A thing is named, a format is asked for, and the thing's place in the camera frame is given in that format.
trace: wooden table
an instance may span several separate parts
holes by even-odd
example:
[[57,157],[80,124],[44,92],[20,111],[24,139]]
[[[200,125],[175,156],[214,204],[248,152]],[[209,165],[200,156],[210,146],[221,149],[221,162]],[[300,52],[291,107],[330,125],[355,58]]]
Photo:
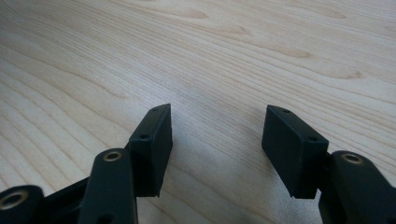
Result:
[[140,223],[320,223],[261,149],[267,105],[396,185],[393,0],[2,0],[0,191],[46,195],[172,104],[174,148]]

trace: screw hole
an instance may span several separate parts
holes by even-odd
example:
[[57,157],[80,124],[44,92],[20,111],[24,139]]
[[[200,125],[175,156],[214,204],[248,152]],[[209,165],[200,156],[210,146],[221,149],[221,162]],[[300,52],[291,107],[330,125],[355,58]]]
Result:
[[17,190],[8,194],[0,200],[0,210],[7,210],[23,203],[28,195],[26,190]]
[[105,161],[116,161],[121,158],[122,154],[118,151],[112,151],[104,156]]
[[99,216],[98,220],[96,221],[97,224],[110,224],[114,220],[113,214],[105,213]]
[[308,137],[308,140],[311,141],[311,142],[316,142],[316,141],[318,141],[318,139],[317,139],[316,137],[314,137],[314,136],[309,136],[309,137]]
[[140,135],[140,138],[141,138],[141,139],[149,139],[149,135],[143,133],[143,134]]
[[351,162],[351,163],[355,163],[355,164],[361,164],[361,163],[363,163],[363,160],[362,160],[360,157],[355,156],[355,155],[353,155],[353,154],[343,154],[341,157],[342,157],[344,160],[349,161],[349,162]]

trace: light wooden surface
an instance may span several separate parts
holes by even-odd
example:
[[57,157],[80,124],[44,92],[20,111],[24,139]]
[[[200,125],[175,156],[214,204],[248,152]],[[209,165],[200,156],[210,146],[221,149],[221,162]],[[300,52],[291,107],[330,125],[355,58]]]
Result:
[[48,195],[172,104],[175,146],[141,223],[320,223],[261,149],[286,107],[396,185],[393,0],[2,0],[0,190]]

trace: wood grain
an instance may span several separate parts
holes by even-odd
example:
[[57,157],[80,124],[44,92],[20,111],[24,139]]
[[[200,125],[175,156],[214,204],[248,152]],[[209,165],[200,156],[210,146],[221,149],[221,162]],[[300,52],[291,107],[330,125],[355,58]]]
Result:
[[89,175],[172,104],[174,149],[141,223],[320,223],[261,150],[286,107],[396,186],[392,0],[1,0],[0,191]]

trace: mounting hole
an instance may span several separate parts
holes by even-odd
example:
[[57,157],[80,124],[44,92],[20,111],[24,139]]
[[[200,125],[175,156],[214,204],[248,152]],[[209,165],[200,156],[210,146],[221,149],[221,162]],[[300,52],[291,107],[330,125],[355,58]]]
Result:
[[97,224],[110,224],[114,220],[114,215],[111,213],[105,213],[99,216],[98,220],[96,221]]
[[314,136],[309,136],[309,137],[308,137],[308,140],[311,141],[311,142],[316,142],[316,141],[318,141],[318,139],[317,139],[316,137],[314,137]]
[[0,200],[0,210],[7,210],[18,206],[20,203],[23,203],[27,199],[28,195],[29,193],[24,189],[14,191],[6,195],[6,197]]
[[103,159],[104,159],[105,161],[116,161],[116,160],[118,160],[119,158],[121,158],[121,156],[122,156],[122,154],[121,154],[120,152],[118,152],[118,151],[112,151],[112,152],[107,153],[107,154],[103,157]]
[[345,154],[341,155],[341,157],[344,160],[349,161],[350,163],[354,163],[354,164],[362,164],[363,163],[363,160],[360,157],[355,156],[353,154],[345,153]]
[[149,135],[145,134],[145,133],[142,133],[142,134],[140,134],[140,138],[141,139],[149,139]]

